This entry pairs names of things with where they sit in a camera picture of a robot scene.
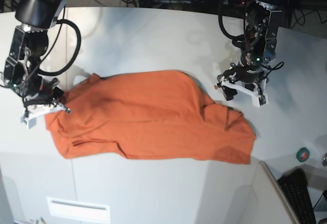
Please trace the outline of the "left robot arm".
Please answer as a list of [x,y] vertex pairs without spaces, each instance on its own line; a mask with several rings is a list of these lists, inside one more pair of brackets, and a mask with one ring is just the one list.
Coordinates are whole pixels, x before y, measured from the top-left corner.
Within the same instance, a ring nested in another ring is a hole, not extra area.
[[[220,0],[221,11],[226,0]],[[268,103],[265,91],[268,76],[284,66],[281,61],[275,66],[270,62],[275,59],[277,33],[283,24],[283,10],[289,0],[244,0],[245,15],[243,34],[229,34],[223,24],[222,14],[218,14],[219,27],[232,44],[241,51],[238,63],[231,63],[229,69],[217,76],[215,88],[220,88],[227,101],[238,92],[251,96],[252,103],[260,107]]]

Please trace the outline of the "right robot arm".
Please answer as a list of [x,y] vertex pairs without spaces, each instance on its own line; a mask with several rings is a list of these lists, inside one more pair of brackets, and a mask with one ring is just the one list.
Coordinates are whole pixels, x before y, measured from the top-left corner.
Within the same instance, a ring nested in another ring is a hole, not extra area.
[[[20,118],[28,129],[36,125],[37,118],[50,113],[70,113],[63,101],[64,92],[59,88],[57,77],[74,63],[80,47],[81,33],[72,21],[59,18],[65,13],[67,0],[20,0],[15,18],[16,26],[1,72],[1,87],[12,90],[23,103],[24,112]],[[40,66],[52,51],[49,47],[48,30],[64,24],[73,28],[77,37],[75,51],[70,61],[59,71],[48,72]]]

